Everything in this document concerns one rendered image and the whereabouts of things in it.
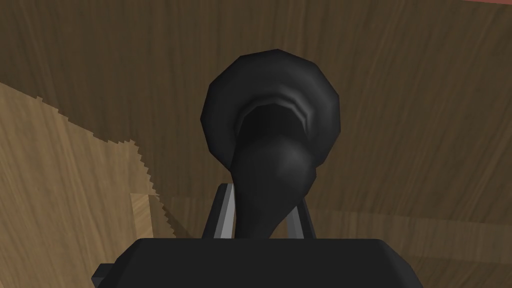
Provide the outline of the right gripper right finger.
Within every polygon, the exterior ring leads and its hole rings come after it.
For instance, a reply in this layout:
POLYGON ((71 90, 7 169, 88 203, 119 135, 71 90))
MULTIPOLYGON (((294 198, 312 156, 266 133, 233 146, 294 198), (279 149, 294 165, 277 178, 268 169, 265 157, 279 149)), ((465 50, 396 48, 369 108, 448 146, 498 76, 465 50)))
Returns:
POLYGON ((287 237, 289 239, 316 239, 315 229, 309 214, 306 200, 303 198, 286 217, 287 237))

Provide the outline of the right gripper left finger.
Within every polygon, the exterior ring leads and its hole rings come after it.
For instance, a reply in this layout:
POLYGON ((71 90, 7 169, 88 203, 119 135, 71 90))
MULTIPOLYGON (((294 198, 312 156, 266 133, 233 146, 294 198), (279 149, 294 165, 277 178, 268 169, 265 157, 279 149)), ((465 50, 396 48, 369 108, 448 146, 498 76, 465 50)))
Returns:
POLYGON ((217 188, 201 238, 232 239, 234 220, 234 185, 222 183, 217 188))

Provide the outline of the black door handle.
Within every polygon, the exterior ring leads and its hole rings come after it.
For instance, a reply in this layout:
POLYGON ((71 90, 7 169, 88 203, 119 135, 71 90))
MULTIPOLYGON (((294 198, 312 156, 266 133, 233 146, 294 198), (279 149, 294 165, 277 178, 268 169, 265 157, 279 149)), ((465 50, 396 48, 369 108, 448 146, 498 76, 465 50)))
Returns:
POLYGON ((315 63, 272 49, 238 57, 210 83, 200 122, 231 174, 234 237, 268 239, 291 212, 306 212, 340 135, 340 101, 315 63))

